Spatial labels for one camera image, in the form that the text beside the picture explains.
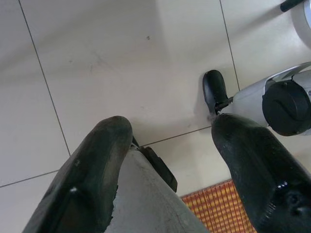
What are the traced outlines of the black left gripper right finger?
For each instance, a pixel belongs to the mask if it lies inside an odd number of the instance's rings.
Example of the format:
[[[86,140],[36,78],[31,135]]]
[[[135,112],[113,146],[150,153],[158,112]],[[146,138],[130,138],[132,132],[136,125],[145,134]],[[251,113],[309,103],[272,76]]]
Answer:
[[[221,114],[211,134],[257,232],[310,232],[311,175],[267,128]]]

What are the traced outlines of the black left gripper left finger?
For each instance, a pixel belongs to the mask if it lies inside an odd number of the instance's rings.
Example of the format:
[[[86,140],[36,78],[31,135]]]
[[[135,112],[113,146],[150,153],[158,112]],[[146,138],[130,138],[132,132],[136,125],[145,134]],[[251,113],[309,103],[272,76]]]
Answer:
[[[23,232],[103,233],[132,138],[125,117],[100,121],[59,169]]]

